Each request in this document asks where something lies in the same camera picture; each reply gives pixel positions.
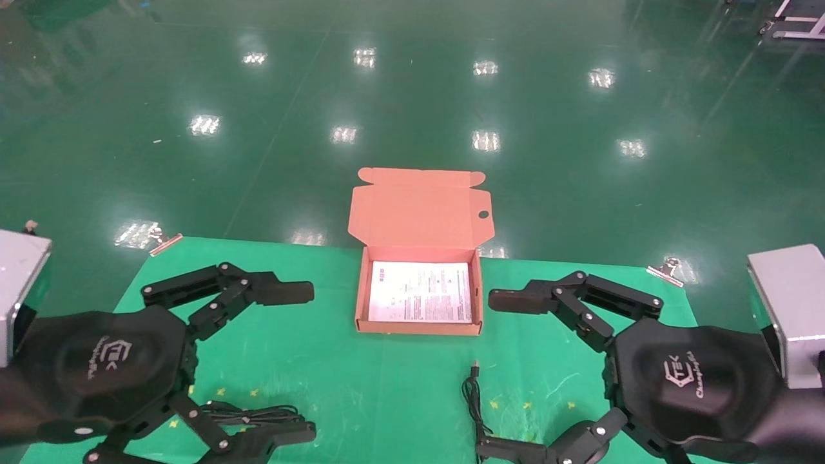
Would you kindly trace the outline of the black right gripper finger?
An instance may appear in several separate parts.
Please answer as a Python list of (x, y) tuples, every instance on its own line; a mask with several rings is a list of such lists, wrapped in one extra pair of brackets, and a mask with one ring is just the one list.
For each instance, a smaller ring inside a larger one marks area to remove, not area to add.
[(519, 290), (492, 289), (487, 305), (503, 313), (553, 314), (590, 349), (603, 353), (615, 332), (590, 306), (633, 321), (657, 320), (663, 300), (585, 271), (574, 271), (557, 281), (530, 280)]
[(507, 440), (492, 435), (476, 407), (476, 456), (478, 463), (499, 459), (510, 463), (598, 463), (610, 441), (624, 429), (642, 425), (642, 414), (613, 407), (600, 420), (583, 421), (567, 429), (550, 445)]

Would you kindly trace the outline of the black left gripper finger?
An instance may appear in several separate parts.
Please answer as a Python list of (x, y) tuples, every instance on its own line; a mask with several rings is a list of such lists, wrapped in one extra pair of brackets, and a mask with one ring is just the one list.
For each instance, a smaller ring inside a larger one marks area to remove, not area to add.
[(313, 423), (294, 422), (268, 425), (229, 435), (203, 412), (188, 394), (168, 394), (155, 400), (116, 400), (112, 394), (84, 399), (85, 419), (101, 420), (106, 437), (84, 458), (86, 463), (151, 463), (152, 460), (126, 452), (135, 439), (130, 421), (159, 421), (176, 414), (208, 447), (200, 463), (266, 463), (277, 447), (309, 443), (316, 436)]
[(141, 295), (144, 305), (166, 309), (209, 297), (188, 319), (189, 337), (206, 341), (248, 306), (306, 304), (315, 291), (309, 281), (283, 282), (273, 271), (245, 271), (221, 262), (145, 285)]

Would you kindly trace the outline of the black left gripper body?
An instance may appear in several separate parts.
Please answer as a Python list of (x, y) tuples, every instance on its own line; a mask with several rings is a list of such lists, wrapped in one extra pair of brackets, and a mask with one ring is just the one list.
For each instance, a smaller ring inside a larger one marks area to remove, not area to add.
[(36, 319), (1, 371), (2, 447), (141, 440), (171, 419), (196, 367), (188, 326), (159, 306)]

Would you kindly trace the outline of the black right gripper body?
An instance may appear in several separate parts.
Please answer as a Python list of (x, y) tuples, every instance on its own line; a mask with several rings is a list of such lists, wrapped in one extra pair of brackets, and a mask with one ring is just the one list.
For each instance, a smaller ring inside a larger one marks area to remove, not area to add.
[(625, 434), (669, 463), (822, 463), (823, 390), (792, 389), (759, 334), (645, 319), (606, 349)]

